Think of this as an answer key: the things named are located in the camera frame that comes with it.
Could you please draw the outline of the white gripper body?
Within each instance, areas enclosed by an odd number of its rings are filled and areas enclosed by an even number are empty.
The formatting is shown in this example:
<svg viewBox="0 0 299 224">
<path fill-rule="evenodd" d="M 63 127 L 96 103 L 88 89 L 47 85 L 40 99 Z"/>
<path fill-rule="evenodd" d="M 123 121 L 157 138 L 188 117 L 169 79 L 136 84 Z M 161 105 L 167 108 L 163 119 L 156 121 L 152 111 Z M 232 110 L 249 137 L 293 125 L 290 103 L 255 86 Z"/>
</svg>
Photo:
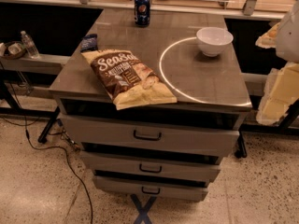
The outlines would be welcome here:
<svg viewBox="0 0 299 224">
<path fill-rule="evenodd" d="M 299 63 L 299 0 L 278 26 L 276 55 L 285 61 Z"/>
</svg>

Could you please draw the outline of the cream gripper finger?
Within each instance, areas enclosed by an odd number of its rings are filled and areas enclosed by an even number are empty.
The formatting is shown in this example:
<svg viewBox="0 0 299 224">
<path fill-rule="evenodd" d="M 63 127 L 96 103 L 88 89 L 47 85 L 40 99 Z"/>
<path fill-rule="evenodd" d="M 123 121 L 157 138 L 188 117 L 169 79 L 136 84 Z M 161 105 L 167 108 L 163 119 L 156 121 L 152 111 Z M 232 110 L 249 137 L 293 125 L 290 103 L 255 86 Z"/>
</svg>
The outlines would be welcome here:
<svg viewBox="0 0 299 224">
<path fill-rule="evenodd" d="M 255 45 L 263 49 L 275 48 L 278 27 L 279 27 L 279 22 L 274 26 L 272 26 L 266 33 L 259 36 L 255 42 Z"/>
<path fill-rule="evenodd" d="M 299 64 L 286 63 L 280 70 L 273 68 L 263 92 L 256 120 L 262 125 L 272 125 L 299 99 Z"/>
</svg>

